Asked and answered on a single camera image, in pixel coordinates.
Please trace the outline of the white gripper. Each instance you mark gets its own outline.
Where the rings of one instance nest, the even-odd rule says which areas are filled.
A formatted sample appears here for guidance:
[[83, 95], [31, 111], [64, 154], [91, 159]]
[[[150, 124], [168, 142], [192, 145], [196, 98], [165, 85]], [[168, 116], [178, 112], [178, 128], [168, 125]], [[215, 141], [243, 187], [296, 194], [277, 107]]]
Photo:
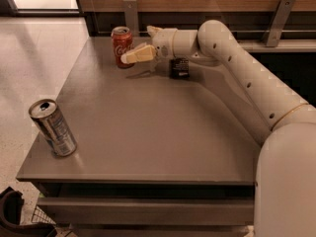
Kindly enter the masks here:
[[159, 58], [173, 59], [175, 57], [173, 42], [177, 29], [162, 29], [154, 26], [146, 27], [147, 33], [152, 37], [151, 44], [140, 44], [136, 48], [129, 50], [120, 58], [124, 64], [144, 62]]

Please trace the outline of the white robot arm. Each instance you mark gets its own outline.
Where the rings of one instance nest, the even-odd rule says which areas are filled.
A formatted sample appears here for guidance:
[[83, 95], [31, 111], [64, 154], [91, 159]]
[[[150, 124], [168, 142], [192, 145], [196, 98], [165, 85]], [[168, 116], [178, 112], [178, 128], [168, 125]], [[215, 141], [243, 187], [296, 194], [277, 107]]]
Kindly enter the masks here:
[[316, 237], [316, 117], [308, 104], [256, 60], [221, 22], [197, 30], [149, 26], [152, 43], [122, 55], [125, 64], [185, 57], [207, 65], [217, 60], [244, 91], [255, 117], [260, 151], [253, 237]]

